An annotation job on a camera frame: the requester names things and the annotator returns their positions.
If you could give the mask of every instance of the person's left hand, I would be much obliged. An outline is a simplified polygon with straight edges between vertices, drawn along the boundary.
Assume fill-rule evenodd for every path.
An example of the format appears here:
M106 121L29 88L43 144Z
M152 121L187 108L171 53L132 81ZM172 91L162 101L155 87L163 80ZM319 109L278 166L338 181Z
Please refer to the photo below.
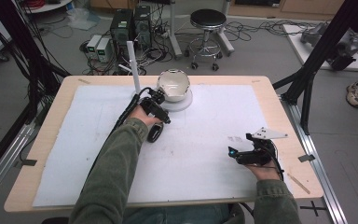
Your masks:
M146 115L141 106L137 105L132 112L129 114L128 118L136 118L143 122L146 126L153 125L155 123L162 122L160 119L149 117Z

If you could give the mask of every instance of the white bowl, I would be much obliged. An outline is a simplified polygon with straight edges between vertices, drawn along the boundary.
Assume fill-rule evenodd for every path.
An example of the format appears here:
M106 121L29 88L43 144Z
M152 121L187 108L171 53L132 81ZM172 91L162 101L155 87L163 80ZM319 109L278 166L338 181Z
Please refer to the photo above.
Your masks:
M165 100L179 102L186 97L190 80L186 73L178 69L162 72L157 81L158 89L164 91Z

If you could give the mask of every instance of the table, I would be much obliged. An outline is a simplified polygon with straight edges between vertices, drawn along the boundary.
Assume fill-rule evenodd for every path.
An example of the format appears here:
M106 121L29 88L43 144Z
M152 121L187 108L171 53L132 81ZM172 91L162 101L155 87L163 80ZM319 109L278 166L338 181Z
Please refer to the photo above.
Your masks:
M225 16L228 14L228 8L230 5L231 0L224 0L222 12L225 14ZM182 51L180 50L178 41L175 36L175 0L171 0L170 2L170 14L171 14L171 20L170 20L170 29L168 30L168 37L170 38L172 48L175 54L175 59L182 57ZM225 35L225 28L221 27L219 31L217 32L218 40L221 42L222 46L224 46L227 50L228 57L231 55L232 52L234 52L234 48L232 47L231 43L228 41L226 35Z
M140 81L142 85L155 86L157 78L157 76L140 77ZM268 127L272 130L288 133L288 138L276 139L274 142L280 150L280 158L285 164L285 172L289 176L294 197L304 199L323 196L322 187L310 164L298 159L305 152L267 77L196 76L189 78L192 85L252 85ZM31 212L70 209L67 206L33 208L32 203L40 183L44 164L54 146L76 89L81 85L133 85L132 83L132 77L73 76L64 80L27 158L28 160L37 160L37 163L35 166L23 166L21 168L21 172L7 197L6 211Z

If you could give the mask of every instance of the sneaker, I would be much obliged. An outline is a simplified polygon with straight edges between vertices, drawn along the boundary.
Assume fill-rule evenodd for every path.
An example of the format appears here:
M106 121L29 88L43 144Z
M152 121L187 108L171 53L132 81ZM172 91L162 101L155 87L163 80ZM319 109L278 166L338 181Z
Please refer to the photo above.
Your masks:
M358 81L347 87L347 102L351 106L358 108Z

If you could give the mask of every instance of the green sleeve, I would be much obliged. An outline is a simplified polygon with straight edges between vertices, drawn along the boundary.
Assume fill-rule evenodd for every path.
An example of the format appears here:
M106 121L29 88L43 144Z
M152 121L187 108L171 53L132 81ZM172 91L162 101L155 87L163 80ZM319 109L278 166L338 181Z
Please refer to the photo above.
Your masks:
M301 223L296 201L281 180L257 182L254 216L255 223Z
M121 223L147 127L126 120L104 143L69 223Z

